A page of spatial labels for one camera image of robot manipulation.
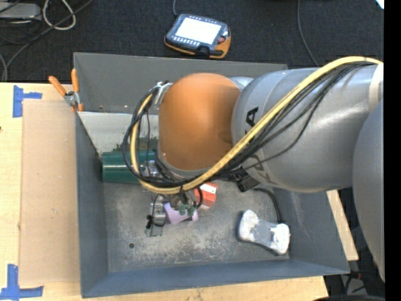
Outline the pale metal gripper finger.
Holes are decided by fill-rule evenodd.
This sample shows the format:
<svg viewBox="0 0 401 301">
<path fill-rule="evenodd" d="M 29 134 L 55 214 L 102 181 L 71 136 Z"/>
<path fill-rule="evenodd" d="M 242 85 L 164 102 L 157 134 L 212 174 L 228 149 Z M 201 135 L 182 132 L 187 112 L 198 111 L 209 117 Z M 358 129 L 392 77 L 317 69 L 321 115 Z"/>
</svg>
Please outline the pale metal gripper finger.
<svg viewBox="0 0 401 301">
<path fill-rule="evenodd" d="M 166 198 L 163 195 L 152 196 L 151 201 L 151 214 L 161 214 L 164 212 L 164 204 L 166 203 Z"/>
<path fill-rule="evenodd" d="M 145 225 L 145 234 L 148 237 L 161 236 L 165 226 L 165 213 L 152 216 L 147 215 L 147 224 Z"/>
</svg>

